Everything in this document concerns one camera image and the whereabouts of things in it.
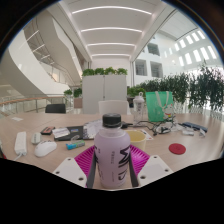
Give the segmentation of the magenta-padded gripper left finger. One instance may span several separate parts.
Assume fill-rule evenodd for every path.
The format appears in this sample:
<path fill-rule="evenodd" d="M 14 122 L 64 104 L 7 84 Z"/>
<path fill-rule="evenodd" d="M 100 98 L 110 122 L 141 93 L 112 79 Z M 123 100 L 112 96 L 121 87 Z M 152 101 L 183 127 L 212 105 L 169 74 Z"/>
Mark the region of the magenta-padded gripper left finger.
<path fill-rule="evenodd" d="M 94 147 L 84 150 L 75 158 L 67 157 L 53 173 L 84 188 L 92 188 L 95 179 L 96 160 Z"/>

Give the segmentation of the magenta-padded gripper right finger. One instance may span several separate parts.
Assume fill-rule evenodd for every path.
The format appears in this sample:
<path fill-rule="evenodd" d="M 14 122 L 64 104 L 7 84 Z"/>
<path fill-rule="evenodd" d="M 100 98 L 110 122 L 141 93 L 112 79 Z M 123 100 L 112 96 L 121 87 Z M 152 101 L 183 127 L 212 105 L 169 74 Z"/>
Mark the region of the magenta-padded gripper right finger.
<path fill-rule="evenodd" d="M 130 146 L 130 178 L 133 188 L 143 187 L 172 173 L 172 169 L 158 156 Z"/>

